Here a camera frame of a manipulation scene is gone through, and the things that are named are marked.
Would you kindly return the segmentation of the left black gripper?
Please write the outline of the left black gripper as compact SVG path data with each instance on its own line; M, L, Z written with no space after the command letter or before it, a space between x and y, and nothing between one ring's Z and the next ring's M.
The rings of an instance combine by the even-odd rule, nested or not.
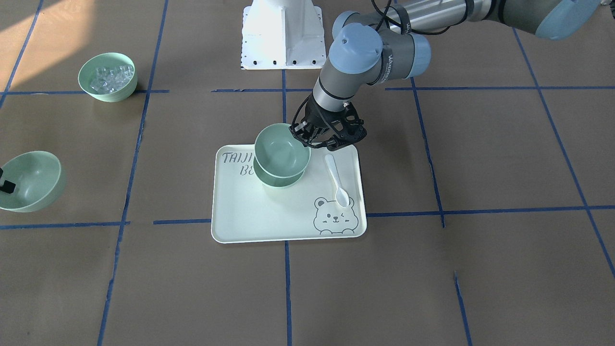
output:
M313 94L309 94L295 112L290 132L301 144L315 145L319 136L332 131L331 137L319 145L342 145L340 130L334 127L341 122L343 115L343 110L329 111L321 107Z

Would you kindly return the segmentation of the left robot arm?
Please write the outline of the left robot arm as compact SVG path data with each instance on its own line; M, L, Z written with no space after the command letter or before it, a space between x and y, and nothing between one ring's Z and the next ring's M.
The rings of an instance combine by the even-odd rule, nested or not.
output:
M596 11L597 0L411 0L346 11L332 26L329 55L290 133L309 148L335 151L362 140L367 131L352 105L362 85L409 79L427 70L428 36L464 22L493 21L558 41L570 37Z

